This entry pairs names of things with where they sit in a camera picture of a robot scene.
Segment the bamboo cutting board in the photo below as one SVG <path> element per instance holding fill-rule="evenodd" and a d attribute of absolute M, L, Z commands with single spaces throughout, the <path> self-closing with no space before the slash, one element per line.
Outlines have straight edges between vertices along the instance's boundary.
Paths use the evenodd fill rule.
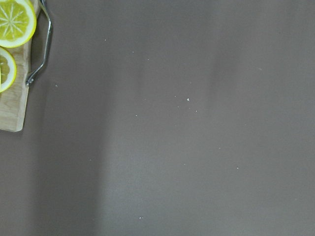
<path fill-rule="evenodd" d="M 42 47 L 42 62 L 35 68 L 31 68 L 32 38 L 22 46 L 5 48 L 14 57 L 17 66 L 17 75 L 14 83 L 6 91 L 0 93 L 0 128 L 1 130 L 18 132 L 23 129 L 29 88 L 34 83 L 37 75 L 47 63 L 51 38 L 52 21 L 48 11 L 47 1 L 30 0 L 33 4 L 36 18 L 42 12 L 47 18 L 46 36 Z"/>

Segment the lemon slice back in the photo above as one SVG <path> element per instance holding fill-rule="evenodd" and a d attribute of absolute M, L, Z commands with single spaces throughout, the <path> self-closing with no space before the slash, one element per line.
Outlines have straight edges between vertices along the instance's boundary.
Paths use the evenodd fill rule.
<path fill-rule="evenodd" d="M 6 91 L 16 79 L 17 66 L 9 51 L 0 48 L 0 92 Z"/>

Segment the lemon slice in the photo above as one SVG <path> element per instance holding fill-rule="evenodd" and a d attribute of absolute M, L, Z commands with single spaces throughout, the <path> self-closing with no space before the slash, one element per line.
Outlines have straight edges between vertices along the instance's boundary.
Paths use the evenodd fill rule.
<path fill-rule="evenodd" d="M 0 48 L 0 92 L 6 91 L 16 79 L 17 66 L 9 51 Z"/>
<path fill-rule="evenodd" d="M 37 24 L 33 4 L 29 0 L 0 2 L 0 45 L 16 48 L 27 43 Z"/>

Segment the lemon slice front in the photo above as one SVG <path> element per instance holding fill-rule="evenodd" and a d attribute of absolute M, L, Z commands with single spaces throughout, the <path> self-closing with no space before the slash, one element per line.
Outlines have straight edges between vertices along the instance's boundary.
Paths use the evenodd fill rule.
<path fill-rule="evenodd" d="M 37 24 L 33 4 L 29 0 L 0 2 L 0 45 L 16 48 L 27 43 Z"/>

